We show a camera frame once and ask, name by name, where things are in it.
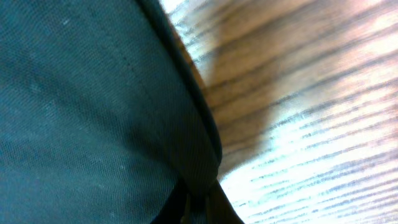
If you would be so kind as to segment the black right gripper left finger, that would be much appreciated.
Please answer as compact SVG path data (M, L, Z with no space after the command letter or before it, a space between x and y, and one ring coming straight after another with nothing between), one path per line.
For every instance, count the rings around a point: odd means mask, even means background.
M185 182L179 179L159 214L150 224L181 224L188 196L189 193Z

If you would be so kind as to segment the black t-shirt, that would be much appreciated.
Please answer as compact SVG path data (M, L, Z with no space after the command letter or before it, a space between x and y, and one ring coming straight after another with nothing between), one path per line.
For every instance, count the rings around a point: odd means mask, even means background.
M158 1L1 2L1 222L208 223L221 143Z

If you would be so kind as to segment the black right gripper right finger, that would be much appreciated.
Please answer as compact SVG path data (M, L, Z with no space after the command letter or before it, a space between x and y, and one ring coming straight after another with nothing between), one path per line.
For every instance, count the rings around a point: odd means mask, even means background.
M208 224L244 224L217 180L205 196L205 213Z

